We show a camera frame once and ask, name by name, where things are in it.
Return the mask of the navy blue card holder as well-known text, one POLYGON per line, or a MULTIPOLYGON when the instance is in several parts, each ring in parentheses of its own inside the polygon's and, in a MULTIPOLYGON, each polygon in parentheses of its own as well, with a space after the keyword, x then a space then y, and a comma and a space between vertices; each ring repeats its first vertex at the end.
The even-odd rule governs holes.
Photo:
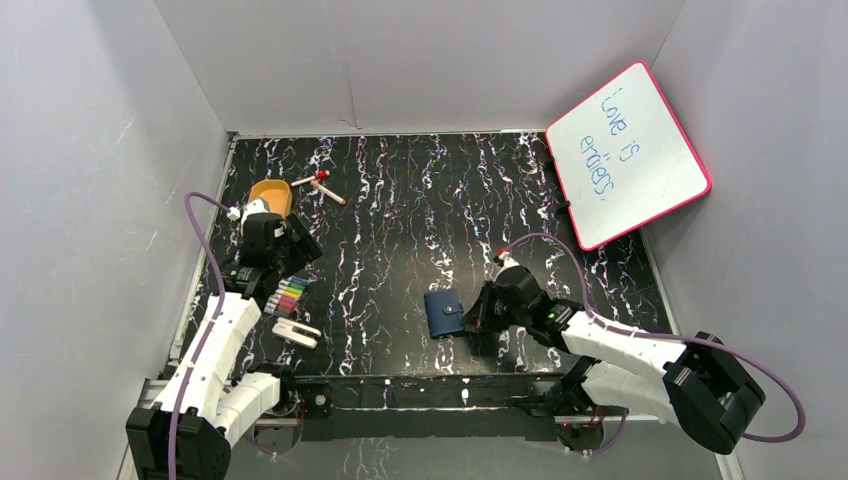
POLYGON ((429 291, 424 295, 430 337, 440 339, 464 332, 464 307, 456 288, 429 291))

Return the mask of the orange oval tray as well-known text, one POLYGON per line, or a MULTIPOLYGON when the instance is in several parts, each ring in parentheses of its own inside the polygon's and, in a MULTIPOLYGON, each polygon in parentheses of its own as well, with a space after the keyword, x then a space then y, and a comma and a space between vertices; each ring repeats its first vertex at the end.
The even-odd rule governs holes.
POLYGON ((259 181, 251 188, 246 206, 258 200, 263 202, 268 212, 280 214, 285 218, 291 213, 292 208, 291 186, 280 179, 259 181))

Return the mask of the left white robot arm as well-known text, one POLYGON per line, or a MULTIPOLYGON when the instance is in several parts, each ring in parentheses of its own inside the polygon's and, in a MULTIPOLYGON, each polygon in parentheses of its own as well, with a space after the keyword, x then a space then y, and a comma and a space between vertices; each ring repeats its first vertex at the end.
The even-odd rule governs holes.
POLYGON ((263 364, 236 380, 230 375, 280 282, 321 254, 294 213, 244 216, 235 254, 212 263, 218 290, 184 358, 152 405, 128 417, 139 478, 223 479, 233 447, 262 414, 294 411, 299 391, 284 380, 284 367, 263 364))

